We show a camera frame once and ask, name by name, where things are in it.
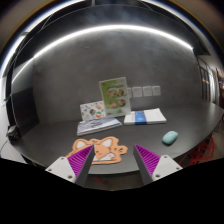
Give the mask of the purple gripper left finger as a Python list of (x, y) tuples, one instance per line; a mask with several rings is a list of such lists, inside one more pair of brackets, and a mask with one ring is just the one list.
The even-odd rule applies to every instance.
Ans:
[(84, 186), (94, 155), (94, 146), (91, 145), (70, 157), (59, 157), (46, 168), (46, 171), (79, 186)]

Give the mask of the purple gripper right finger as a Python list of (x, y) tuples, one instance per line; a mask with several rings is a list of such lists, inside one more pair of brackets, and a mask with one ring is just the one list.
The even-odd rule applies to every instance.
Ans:
[(170, 156), (159, 156), (139, 145), (134, 146), (133, 155), (145, 185), (182, 169)]

